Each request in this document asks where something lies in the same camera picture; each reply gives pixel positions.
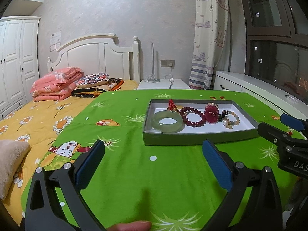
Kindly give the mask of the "fingertip at bottom edge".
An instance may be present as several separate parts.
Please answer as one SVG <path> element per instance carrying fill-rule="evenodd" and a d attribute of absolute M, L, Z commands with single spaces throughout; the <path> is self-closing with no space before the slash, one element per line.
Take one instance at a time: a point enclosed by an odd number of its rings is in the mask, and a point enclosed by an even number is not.
<path fill-rule="evenodd" d="M 134 221 L 131 223 L 118 223 L 108 227 L 107 231 L 149 231 L 152 223 L 150 221 Z"/>

